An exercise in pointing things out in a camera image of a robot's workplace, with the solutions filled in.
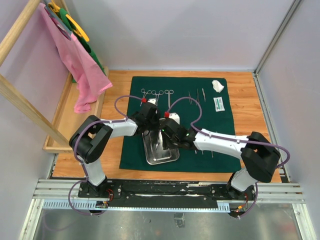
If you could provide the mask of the steel tweezers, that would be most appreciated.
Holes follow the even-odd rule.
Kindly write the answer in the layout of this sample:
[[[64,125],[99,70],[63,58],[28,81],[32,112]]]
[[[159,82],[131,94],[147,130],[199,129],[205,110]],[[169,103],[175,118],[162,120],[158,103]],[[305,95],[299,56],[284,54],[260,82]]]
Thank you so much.
[[[206,94],[204,88],[201,88],[202,95],[203,95],[203,101],[206,102]]]
[[[200,103],[199,89],[196,90],[196,101]]]
[[[189,104],[192,105],[193,101],[191,100],[192,96],[190,94],[190,91],[188,91],[188,97],[189,97]]]

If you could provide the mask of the steel instrument tray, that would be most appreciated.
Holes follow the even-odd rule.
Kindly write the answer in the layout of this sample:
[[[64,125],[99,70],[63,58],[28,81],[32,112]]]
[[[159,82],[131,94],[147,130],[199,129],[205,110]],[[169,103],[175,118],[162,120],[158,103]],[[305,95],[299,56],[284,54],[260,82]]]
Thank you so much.
[[[177,161],[178,149],[164,149],[162,134],[157,131],[145,131],[142,134],[145,158],[149,165],[159,165]]]

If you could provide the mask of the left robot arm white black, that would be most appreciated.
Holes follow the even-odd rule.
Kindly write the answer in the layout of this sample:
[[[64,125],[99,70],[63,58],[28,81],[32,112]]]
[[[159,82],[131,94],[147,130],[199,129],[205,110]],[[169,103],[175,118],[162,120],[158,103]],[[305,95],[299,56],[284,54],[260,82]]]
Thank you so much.
[[[90,115],[69,140],[74,157],[82,165],[85,174],[82,186],[87,187],[96,198],[108,193],[108,180],[100,161],[108,141],[118,137],[140,136],[146,131],[155,130],[159,126],[159,119],[158,107],[151,102],[144,103],[139,111],[124,119],[106,120]]]

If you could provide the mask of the blue suture packet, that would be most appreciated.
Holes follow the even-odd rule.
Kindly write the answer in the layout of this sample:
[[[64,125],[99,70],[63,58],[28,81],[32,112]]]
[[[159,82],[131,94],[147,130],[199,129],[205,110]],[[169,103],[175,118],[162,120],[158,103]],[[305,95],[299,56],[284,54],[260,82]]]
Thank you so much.
[[[224,102],[223,102],[222,97],[214,97],[213,102],[214,102],[216,112],[224,112],[225,111]]]

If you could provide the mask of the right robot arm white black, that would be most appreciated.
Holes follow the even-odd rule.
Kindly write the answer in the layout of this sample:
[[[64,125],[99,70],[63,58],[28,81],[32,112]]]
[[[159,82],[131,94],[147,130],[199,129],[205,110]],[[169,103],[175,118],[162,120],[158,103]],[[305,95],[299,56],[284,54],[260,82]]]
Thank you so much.
[[[258,182],[271,182],[280,159],[280,152],[261,133],[249,136],[228,135],[207,129],[186,129],[171,118],[159,125],[163,148],[210,151],[242,160],[244,167],[234,172],[226,185],[227,196],[240,199]]]

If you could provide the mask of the steel forceps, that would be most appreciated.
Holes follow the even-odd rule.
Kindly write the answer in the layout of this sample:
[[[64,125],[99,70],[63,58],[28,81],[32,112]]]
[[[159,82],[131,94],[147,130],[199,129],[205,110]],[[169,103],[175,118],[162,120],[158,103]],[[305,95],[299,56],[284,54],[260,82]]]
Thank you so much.
[[[151,94],[155,96],[155,100],[156,100],[156,102],[158,102],[160,96],[164,94],[164,91],[163,90],[159,90],[159,91],[152,90]]]
[[[142,98],[145,99],[147,95],[150,95],[152,93],[152,90],[145,90],[144,88],[142,88],[140,92],[142,93]]]

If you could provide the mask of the dark green surgical cloth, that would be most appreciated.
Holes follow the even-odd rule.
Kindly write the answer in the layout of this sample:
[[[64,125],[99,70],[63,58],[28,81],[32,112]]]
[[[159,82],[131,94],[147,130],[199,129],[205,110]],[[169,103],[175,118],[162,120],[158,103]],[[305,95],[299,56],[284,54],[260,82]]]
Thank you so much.
[[[134,76],[131,82],[130,95],[142,97],[141,89],[145,90],[174,90],[171,95],[171,104],[179,98],[186,99],[178,102],[172,109],[180,117],[181,124],[187,129],[190,123],[198,118],[202,110],[201,119],[195,123],[196,127],[221,134],[235,135],[235,124],[230,104],[227,81],[224,78],[217,80],[224,86],[222,92],[213,89],[213,78],[201,77],[151,77]],[[205,92],[204,102],[202,88]],[[199,91],[200,105],[190,105],[188,91],[196,100]],[[216,112],[213,98],[222,97],[225,111]],[[159,97],[158,109],[163,115],[168,110],[168,96],[164,93]],[[233,173],[241,169],[238,158],[210,151],[179,150],[176,161],[150,165],[147,163],[143,139],[140,136],[125,137],[119,167],[126,170],[157,171],[157,172],[190,172],[190,173]]]

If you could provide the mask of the steel surgical scissors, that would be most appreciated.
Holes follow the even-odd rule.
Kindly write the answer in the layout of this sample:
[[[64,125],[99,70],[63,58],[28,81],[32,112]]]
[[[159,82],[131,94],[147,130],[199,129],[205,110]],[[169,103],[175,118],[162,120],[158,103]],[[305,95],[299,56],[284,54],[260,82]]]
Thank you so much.
[[[166,89],[164,91],[164,93],[167,95],[167,104],[168,104],[168,108],[170,108],[171,107],[171,95],[174,94],[174,90]]]

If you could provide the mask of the white gauze roll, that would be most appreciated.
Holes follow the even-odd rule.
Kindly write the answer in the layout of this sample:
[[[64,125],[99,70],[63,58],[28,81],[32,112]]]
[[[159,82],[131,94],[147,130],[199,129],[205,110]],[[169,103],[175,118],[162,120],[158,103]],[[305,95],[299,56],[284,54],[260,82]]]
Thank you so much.
[[[221,92],[224,90],[224,88],[225,88],[225,86],[222,85],[218,80],[213,80],[211,83],[212,83],[213,89],[214,89],[217,93],[221,93]]]

